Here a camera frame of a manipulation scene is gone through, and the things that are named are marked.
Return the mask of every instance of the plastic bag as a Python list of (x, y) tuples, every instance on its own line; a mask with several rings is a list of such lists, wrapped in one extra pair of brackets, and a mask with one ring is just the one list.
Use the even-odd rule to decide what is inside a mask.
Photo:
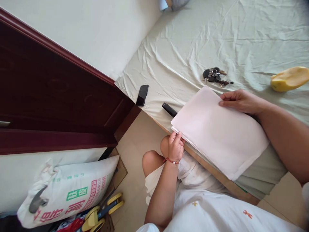
[(97, 162), (54, 168), (50, 159), (18, 209), (22, 226), (42, 226), (97, 205), (106, 192), (118, 160), (119, 156), (112, 156)]

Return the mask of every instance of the black remote control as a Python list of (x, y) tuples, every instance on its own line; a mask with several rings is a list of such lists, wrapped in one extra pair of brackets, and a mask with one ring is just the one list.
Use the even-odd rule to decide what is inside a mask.
[(167, 103), (163, 103), (162, 107), (174, 118), (177, 112), (170, 107)]

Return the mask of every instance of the hand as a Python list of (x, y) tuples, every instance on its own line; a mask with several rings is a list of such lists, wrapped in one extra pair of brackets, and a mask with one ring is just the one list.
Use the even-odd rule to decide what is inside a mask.
[(173, 131), (168, 140), (168, 157), (171, 161), (180, 161), (183, 157), (183, 146), (186, 141), (181, 138), (181, 132), (176, 134)]
[(271, 103), (244, 90), (236, 90), (222, 94), (220, 106), (231, 107), (240, 112), (259, 116)]

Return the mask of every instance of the door handle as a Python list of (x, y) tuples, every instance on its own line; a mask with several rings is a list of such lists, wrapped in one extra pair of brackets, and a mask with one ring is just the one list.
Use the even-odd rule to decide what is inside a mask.
[(8, 127), (11, 122), (0, 121), (0, 127)]

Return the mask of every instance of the mattress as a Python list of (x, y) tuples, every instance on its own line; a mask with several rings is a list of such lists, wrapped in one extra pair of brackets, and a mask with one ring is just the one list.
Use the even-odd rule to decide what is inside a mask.
[[(180, 11), (163, 13), (115, 84), (134, 102), (148, 84), (142, 110), (172, 131), (172, 117), (161, 105), (179, 111), (204, 86), (204, 70), (217, 66), (234, 82), (224, 88), (207, 82), (218, 95), (245, 89), (309, 125), (309, 83), (284, 93), (270, 88), (272, 75), (309, 67), (308, 11), (304, 0), (191, 0)], [(268, 146), (235, 183), (262, 199), (286, 172)]]

